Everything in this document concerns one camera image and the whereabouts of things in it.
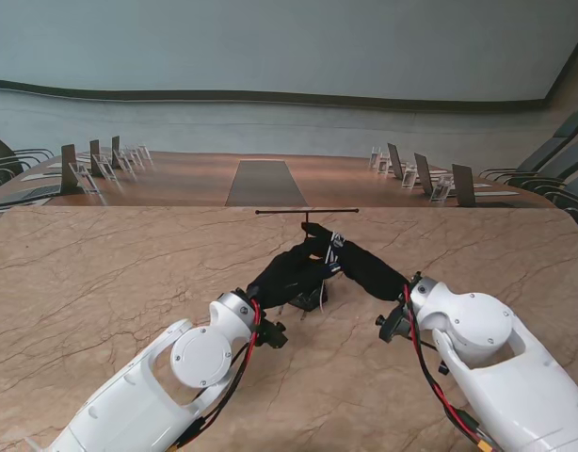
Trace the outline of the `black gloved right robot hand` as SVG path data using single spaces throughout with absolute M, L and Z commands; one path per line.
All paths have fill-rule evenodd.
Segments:
M 311 254 L 325 259 L 330 253 L 339 268 L 369 295 L 384 301 L 398 301 L 409 281 L 374 254 L 329 231 L 318 223 L 302 222 L 301 229 L 309 236 L 306 244 Z

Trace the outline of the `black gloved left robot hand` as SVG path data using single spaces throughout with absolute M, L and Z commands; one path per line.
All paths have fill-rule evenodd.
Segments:
M 262 309 L 282 306 L 332 277 L 339 265 L 326 261 L 333 234 L 309 237 L 278 254 L 247 287 Z

